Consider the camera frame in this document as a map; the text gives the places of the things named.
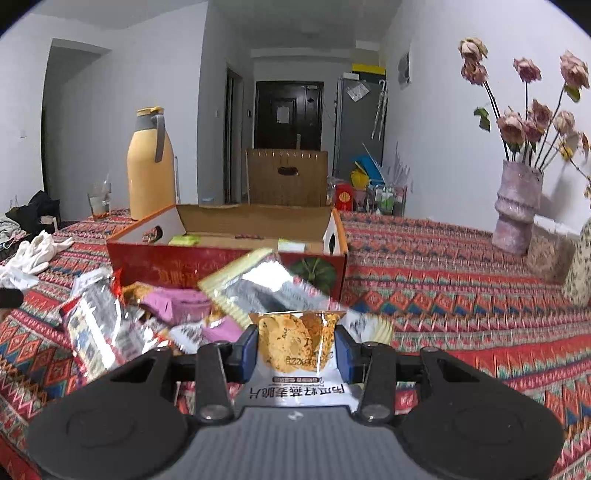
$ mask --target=pink vase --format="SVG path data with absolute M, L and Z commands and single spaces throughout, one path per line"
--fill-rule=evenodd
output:
M 503 164 L 495 209 L 499 219 L 492 244 L 514 255 L 525 255 L 531 241 L 534 215 L 540 208 L 543 175 L 519 161 Z

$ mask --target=open cardboard box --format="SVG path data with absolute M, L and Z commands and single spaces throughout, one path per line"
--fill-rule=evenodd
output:
M 199 243 L 168 245 L 184 234 L 197 235 Z M 155 240 L 147 242 L 148 236 Z M 340 299 L 347 242 L 338 211 L 330 207 L 171 205 L 107 240 L 123 285 L 143 281 L 175 288 L 195 288 L 202 278 L 261 247 L 279 250 L 290 271 Z

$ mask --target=clear plastic bag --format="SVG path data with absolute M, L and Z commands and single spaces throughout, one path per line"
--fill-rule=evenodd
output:
M 359 102 L 364 96 L 369 93 L 369 88 L 365 82 L 357 82 L 354 87 L 347 90 L 347 93 L 354 102 Z

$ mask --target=yellow thermos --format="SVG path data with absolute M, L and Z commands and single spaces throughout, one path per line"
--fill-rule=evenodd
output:
M 164 109 L 138 110 L 127 152 L 131 218 L 140 220 L 176 201 L 173 146 L 164 128 Z

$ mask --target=dried rose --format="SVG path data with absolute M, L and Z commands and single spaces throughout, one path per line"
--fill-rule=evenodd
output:
M 462 67 L 462 76 L 472 85 L 482 85 L 486 81 L 488 74 L 484 65 L 466 60 Z
M 525 139 L 530 143 L 539 142 L 542 138 L 542 134 L 544 133 L 544 131 L 540 131 L 538 125 L 531 118 L 528 118 L 523 123 L 523 131 L 525 134 Z
M 538 129 L 545 131 L 552 120 L 552 110 L 534 99 L 531 109 L 528 111 L 530 118 L 538 126 Z
M 482 57 L 488 55 L 488 49 L 480 38 L 464 38 L 460 42 L 458 50 L 464 60 L 475 61 L 477 63 L 482 61 Z
M 525 132 L 521 115 L 509 109 L 500 117 L 496 124 L 501 131 L 501 137 L 512 145 L 522 145 L 525 141 Z
M 571 88 L 579 90 L 581 87 L 589 88 L 589 68 L 587 64 L 575 57 L 568 50 L 560 56 L 560 73 Z
M 542 72 L 540 69 L 533 61 L 526 59 L 525 57 L 521 60 L 515 59 L 513 66 L 515 67 L 515 70 L 517 70 L 522 82 L 531 83 L 534 80 L 542 79 Z
M 574 115 L 563 110 L 554 119 L 554 127 L 560 135 L 570 134 L 574 128 Z

